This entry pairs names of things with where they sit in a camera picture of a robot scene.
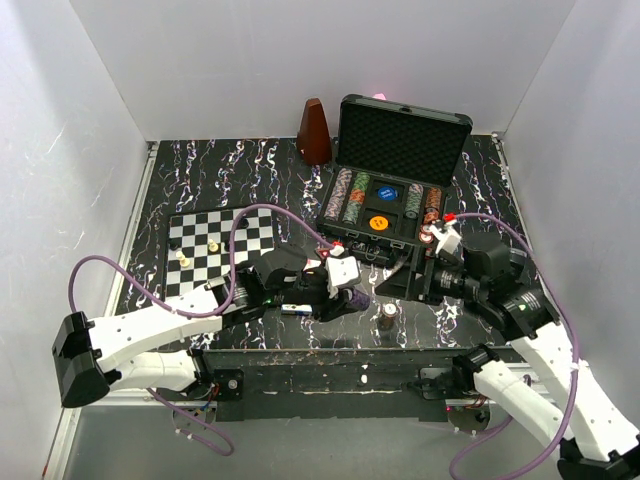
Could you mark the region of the brown black chip stack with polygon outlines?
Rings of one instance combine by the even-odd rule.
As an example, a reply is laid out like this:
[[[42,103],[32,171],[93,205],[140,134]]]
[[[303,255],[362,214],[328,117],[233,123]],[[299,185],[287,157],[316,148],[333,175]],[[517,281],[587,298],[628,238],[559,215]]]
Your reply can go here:
[[[377,320],[378,330],[383,332],[392,330],[398,314],[399,310],[396,304],[391,302],[384,303],[381,306],[380,316]]]

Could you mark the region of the purple black chip stack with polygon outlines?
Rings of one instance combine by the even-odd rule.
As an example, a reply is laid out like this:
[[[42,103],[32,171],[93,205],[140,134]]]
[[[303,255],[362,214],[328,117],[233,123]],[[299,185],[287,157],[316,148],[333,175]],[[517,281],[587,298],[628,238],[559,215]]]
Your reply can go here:
[[[355,311],[366,311],[370,306],[370,297],[357,289],[350,293],[349,306]]]

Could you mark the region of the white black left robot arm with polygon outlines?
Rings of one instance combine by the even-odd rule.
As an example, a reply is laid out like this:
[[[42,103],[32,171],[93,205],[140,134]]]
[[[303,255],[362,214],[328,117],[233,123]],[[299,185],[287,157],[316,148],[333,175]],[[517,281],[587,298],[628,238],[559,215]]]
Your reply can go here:
[[[61,403],[78,408],[112,391],[157,388],[203,399],[212,390],[211,373],[191,354],[159,347],[260,319],[275,308],[331,321],[367,306],[354,290],[359,280],[356,259],[339,246],[311,260],[300,248],[281,245],[167,302],[119,317],[90,319],[72,309],[52,346]]]

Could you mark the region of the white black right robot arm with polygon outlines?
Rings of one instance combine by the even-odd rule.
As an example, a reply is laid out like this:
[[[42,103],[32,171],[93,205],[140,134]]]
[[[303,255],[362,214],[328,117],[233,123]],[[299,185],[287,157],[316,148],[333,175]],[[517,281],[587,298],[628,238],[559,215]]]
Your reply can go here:
[[[461,300],[510,343],[548,394],[522,383],[484,344],[454,357],[450,372],[423,377],[418,388],[426,396],[493,400],[558,452],[564,479],[638,478],[638,428],[614,406],[587,362],[573,357],[568,330],[544,291],[521,281],[526,261],[499,236],[473,234],[463,241],[460,259],[417,250],[393,268],[378,292],[424,304]]]

